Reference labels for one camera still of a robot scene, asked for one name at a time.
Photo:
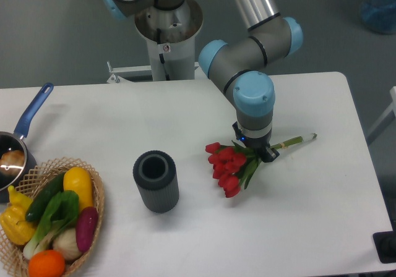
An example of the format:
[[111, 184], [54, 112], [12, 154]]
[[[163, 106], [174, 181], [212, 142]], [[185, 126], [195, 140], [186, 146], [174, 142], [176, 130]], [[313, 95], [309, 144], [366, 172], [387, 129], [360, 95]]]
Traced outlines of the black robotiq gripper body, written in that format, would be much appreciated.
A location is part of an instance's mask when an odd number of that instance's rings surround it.
[[279, 152], [276, 149], [271, 149], [270, 138], [272, 134], [272, 122], [260, 130], [249, 130], [243, 127], [239, 122], [232, 125], [236, 138], [244, 143], [264, 163], [271, 163], [279, 157]]

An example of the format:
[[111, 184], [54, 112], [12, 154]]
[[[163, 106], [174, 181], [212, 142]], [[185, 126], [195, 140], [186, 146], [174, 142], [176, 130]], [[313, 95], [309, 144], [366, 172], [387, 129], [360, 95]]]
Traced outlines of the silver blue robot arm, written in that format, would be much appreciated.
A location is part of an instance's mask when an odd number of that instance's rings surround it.
[[275, 88], [264, 74], [271, 62], [297, 51], [303, 33], [295, 19], [282, 17], [274, 0], [235, 0], [248, 31], [236, 45], [214, 40], [195, 53], [203, 13], [195, 0], [103, 0], [117, 19], [133, 16], [147, 43], [155, 81], [194, 78], [199, 65], [236, 110], [236, 138], [269, 163]]

